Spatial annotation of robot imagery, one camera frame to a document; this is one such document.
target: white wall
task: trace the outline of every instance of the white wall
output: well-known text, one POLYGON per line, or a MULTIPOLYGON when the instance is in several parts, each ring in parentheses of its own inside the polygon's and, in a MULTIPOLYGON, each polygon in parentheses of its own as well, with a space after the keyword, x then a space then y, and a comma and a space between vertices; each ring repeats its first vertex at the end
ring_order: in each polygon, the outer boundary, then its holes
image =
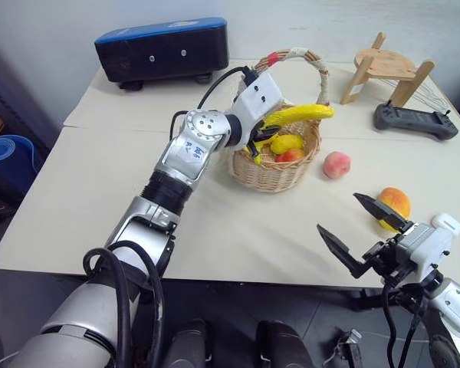
POLYGON ((352 61, 385 31, 384 48, 434 59, 432 75, 460 105, 460 0, 0 0, 0 56, 60 129, 99 66, 98 36, 206 16, 227 19, 233 58, 304 46, 352 61))

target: table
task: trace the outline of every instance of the table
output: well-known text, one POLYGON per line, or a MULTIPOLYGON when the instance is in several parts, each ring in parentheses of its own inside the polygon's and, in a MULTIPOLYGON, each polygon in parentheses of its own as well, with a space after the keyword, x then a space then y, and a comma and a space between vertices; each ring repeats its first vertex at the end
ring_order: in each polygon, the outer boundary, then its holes
MULTIPOLYGON (((429 222, 448 212, 460 221, 460 133, 440 143, 418 133, 375 131, 374 107, 393 89, 372 81, 355 103, 338 105, 353 70, 330 66, 337 115, 320 125, 322 149, 295 188, 279 194, 245 188, 228 174, 228 153, 213 157, 182 213, 166 278, 379 287, 372 271, 353 279, 315 228, 319 222, 332 231, 357 258, 388 237, 353 192, 376 196, 395 186, 409 195, 412 219, 429 222), (351 172, 337 181, 320 167, 334 150, 353 160, 351 172)), ((318 76, 305 63, 283 63, 271 73, 289 100, 310 103, 317 96, 318 76)), ((229 106, 237 82, 219 87, 207 108, 229 106)), ((204 90, 188 80, 126 93, 99 71, 5 233, 0 268, 82 274, 83 254, 104 245, 150 177, 173 112, 194 107, 204 90)), ((406 107, 430 111, 417 100, 406 107)), ((451 118, 460 130, 460 117, 451 118)), ((440 270, 460 283, 460 236, 440 270)))

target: toy banana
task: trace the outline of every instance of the toy banana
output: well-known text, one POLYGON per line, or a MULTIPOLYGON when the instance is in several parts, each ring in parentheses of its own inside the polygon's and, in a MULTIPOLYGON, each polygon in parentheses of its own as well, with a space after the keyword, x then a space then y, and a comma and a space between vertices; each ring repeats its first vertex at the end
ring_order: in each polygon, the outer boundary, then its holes
POLYGON ((294 123, 301 120, 315 120, 332 117, 334 109, 329 106, 313 104, 313 105, 300 105, 276 111, 264 121, 264 128, 269 125, 285 125, 294 123))

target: wooden stool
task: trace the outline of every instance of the wooden stool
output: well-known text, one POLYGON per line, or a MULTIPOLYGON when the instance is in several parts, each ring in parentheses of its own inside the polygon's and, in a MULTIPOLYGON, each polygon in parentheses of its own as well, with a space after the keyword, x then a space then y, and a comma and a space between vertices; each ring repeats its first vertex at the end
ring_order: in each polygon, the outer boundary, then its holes
POLYGON ((406 57, 394 51, 381 50, 385 41, 385 33, 380 32, 373 45, 368 50, 360 51, 354 58, 356 73, 349 86, 341 104, 348 104, 355 101, 360 95, 364 84, 370 79, 393 79, 399 81, 397 88, 393 91, 390 100, 393 106, 403 107, 408 99, 416 92, 419 85, 435 67, 432 60, 424 61, 419 68, 406 57))

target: remote controller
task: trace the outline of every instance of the remote controller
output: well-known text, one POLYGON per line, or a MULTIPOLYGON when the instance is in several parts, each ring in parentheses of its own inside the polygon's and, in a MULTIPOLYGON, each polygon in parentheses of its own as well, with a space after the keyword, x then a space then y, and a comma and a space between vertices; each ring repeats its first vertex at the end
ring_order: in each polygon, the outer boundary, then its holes
POLYGON ((457 135, 458 129, 446 114, 426 113, 419 110, 394 107, 392 101, 378 105, 375 110, 375 127, 380 130, 402 128, 431 133, 439 140, 449 140, 457 135))

